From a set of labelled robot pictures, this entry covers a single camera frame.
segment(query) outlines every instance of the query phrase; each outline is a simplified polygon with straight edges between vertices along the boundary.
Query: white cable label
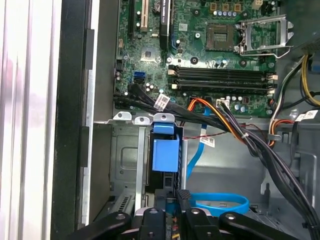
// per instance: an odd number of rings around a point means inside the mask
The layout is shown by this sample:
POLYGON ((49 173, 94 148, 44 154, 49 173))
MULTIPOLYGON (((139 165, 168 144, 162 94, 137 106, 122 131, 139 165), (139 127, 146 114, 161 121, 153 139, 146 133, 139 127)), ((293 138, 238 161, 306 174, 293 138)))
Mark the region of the white cable label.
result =
POLYGON ((308 111, 308 112, 305 114, 305 116, 304 116, 303 119, 314 119, 315 116, 317 115, 317 112, 318 112, 318 110, 308 111))
POLYGON ((300 114, 300 115, 296 118, 295 122, 301 122, 301 121, 304 119, 304 117, 305 117, 305 114, 300 114))
POLYGON ((160 93, 153 107, 163 112, 169 102, 170 102, 170 97, 164 95, 163 93, 160 93))
POLYGON ((200 143, 203 143, 211 148, 214 148, 216 146, 215 139, 209 136, 200 137, 200 143))

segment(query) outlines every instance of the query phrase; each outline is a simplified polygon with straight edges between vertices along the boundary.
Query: motherboard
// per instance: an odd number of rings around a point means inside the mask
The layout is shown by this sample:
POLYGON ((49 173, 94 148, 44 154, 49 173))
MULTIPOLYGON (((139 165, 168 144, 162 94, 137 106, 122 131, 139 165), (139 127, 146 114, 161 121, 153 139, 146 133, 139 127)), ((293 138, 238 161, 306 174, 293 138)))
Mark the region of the motherboard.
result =
MULTIPOLYGON (((277 1, 120 0, 115 91, 140 84, 187 107, 197 97, 237 116, 269 117, 278 76, 270 51, 240 54, 248 21, 277 15, 277 1)), ((250 48, 275 45, 277 23, 252 24, 250 48)), ((117 109, 137 108, 115 103, 117 109)), ((203 113, 197 105, 195 112, 203 113)))

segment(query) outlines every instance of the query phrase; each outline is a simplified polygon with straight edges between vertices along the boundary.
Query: pci slot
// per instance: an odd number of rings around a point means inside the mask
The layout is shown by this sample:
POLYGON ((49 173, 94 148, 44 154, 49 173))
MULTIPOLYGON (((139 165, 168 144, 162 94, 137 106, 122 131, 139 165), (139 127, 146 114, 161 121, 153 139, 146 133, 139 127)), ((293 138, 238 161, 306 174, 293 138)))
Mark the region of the pci slot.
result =
POLYGON ((148 31, 149 0, 142 0, 141 32, 148 31))
POLYGON ((128 16, 128 37, 132 41, 135 33, 135 0, 129 0, 129 16, 128 16))
POLYGON ((226 82, 266 82, 270 74, 263 71, 232 69, 189 68, 169 65, 168 75, 172 78, 211 80, 226 82))
POLYGON ((272 83, 234 83, 234 82, 211 82, 201 80, 177 79, 172 82, 171 88, 186 92, 205 92, 223 94, 247 94, 247 95, 270 95, 275 89, 272 83))

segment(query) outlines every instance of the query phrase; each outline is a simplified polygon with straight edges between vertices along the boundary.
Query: screw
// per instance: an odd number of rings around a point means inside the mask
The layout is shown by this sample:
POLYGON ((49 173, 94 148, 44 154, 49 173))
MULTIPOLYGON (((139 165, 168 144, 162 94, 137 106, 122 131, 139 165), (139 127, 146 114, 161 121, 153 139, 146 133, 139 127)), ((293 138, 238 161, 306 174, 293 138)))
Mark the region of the screw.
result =
POLYGON ((192 209, 191 212, 192 212, 193 214, 198 214, 198 213, 200 213, 198 209, 192 209))
POLYGON ((226 217, 227 219, 229 219, 229 220, 234 220, 234 219, 236 219, 236 217, 235 217, 233 214, 231 214, 231 213, 226 214, 225 217, 226 217))
POLYGON ((118 214, 118 216, 115 217, 115 219, 117 219, 117 220, 122 220, 122 219, 125 219, 125 218, 126 218, 126 216, 121 214, 121 213, 118 214))
POLYGON ((150 213, 151 214, 156 214, 156 213, 158 213, 158 210, 157 209, 151 209, 150 213))

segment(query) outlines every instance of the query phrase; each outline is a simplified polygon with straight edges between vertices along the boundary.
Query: blue drive bracket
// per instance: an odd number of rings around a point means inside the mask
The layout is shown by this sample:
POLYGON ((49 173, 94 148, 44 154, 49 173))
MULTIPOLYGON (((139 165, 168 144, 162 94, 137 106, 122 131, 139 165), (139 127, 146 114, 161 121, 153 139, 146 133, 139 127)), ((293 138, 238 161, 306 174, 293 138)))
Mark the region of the blue drive bracket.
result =
POLYGON ((172 139, 153 140, 152 170, 177 173, 179 166, 180 138, 175 134, 175 126, 170 122, 155 122, 154 134, 168 135, 172 139))

